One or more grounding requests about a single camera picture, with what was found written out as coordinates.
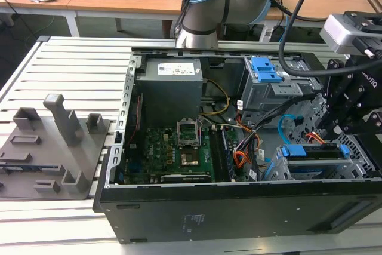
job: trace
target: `blue cable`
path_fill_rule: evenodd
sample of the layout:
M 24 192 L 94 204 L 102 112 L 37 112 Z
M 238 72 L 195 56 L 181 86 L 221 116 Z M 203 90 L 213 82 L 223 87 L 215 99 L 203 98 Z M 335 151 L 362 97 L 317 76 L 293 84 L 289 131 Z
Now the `blue cable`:
M 286 16 L 286 23 L 285 23 L 285 29 L 284 32 L 282 32 L 282 35 L 280 37 L 279 43 L 281 43 L 282 38 L 284 37 L 285 30 L 287 29 L 288 26 L 288 16 Z
M 296 117 L 294 115 L 284 115 L 284 116 L 281 116 L 280 117 L 280 120 L 279 120 L 279 124 L 277 125 L 277 130 L 279 132 L 279 135 L 281 137 L 281 139 L 288 145 L 291 144 L 291 142 L 287 139 L 287 137 L 285 136 L 285 134 L 282 132 L 282 129 L 281 129 L 281 125 L 282 125 L 282 121 L 285 119 L 285 118 L 291 118 L 291 119 L 296 119 Z

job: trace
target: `table leg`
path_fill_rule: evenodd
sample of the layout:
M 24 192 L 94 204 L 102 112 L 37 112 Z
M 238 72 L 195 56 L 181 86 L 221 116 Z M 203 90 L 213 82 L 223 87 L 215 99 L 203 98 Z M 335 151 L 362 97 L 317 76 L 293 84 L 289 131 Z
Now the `table leg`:
M 121 23 L 121 19 L 120 19 L 120 18 L 116 18 L 116 19 L 115 19 L 115 26 L 117 27 L 117 31 L 118 31 L 118 32 L 123 31 L 123 29 L 122 29 L 122 23 Z
M 66 22 L 69 26 L 70 34 L 72 37 L 79 37 L 77 18 L 75 15 L 66 15 Z
M 269 42 L 272 37 L 273 30 L 275 29 L 274 24 L 265 22 L 263 30 L 261 31 L 259 42 Z
M 0 13 L 0 20 L 7 25 L 7 27 L 13 27 L 14 22 L 12 20 L 12 14 L 11 13 Z

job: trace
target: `aluminum extrusion table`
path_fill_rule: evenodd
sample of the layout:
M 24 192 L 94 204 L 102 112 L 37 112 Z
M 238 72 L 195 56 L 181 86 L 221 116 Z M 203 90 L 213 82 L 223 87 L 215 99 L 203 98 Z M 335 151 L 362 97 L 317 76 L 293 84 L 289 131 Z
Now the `aluminum extrusion table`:
M 0 145 L 19 107 L 48 115 L 42 101 L 62 93 L 78 116 L 101 113 L 115 126 L 131 47 L 173 47 L 168 40 L 52 37 L 37 42 L 0 92 Z M 220 42 L 221 48 L 276 51 L 277 44 Z M 288 44 L 314 52 L 322 63 L 338 55 L 321 44 Z M 112 142 L 108 135 L 104 146 Z M 102 162 L 106 149 L 99 161 Z M 382 210 L 340 234 L 120 245 L 104 214 L 93 213 L 98 168 L 83 201 L 0 199 L 0 254 L 381 254 Z

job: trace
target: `label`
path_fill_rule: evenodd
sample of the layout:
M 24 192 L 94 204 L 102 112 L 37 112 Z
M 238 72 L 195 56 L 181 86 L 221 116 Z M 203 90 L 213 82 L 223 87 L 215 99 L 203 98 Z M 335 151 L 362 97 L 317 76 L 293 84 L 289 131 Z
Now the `label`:
M 250 176 L 253 180 L 257 181 L 257 174 L 256 174 L 253 170 L 249 170 L 249 176 Z
M 193 63 L 160 63 L 158 75 L 194 76 Z
M 282 71 L 280 71 L 280 72 L 276 72 L 276 74 L 279 75 L 280 77 L 287 77 L 287 76 L 289 76 L 288 73 L 286 73 L 286 72 L 282 72 Z
M 243 104 L 242 100 L 238 100 L 238 110 L 243 110 Z
M 258 150 L 258 158 L 260 161 L 265 161 L 265 152 L 263 149 Z

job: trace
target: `gray floor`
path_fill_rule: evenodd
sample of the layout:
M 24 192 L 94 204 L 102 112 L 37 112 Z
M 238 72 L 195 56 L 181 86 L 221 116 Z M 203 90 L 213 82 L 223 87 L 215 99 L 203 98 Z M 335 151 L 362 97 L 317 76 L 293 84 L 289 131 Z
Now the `gray floor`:
M 0 26 L 0 88 L 6 83 L 13 71 L 23 60 L 35 39 L 22 20 L 24 20 L 36 36 L 70 36 L 64 17 L 40 15 L 13 15 L 14 27 Z M 80 17 L 79 33 L 83 37 L 110 38 L 162 38 L 162 23 L 160 20 L 123 19 L 123 32 L 117 32 L 114 19 L 98 17 Z M 230 26 L 227 39 L 242 41 L 258 41 L 262 26 L 256 26 L 248 31 L 247 26 Z M 278 41 L 283 28 L 278 28 L 272 41 Z M 294 28 L 289 42 L 322 42 L 317 29 Z

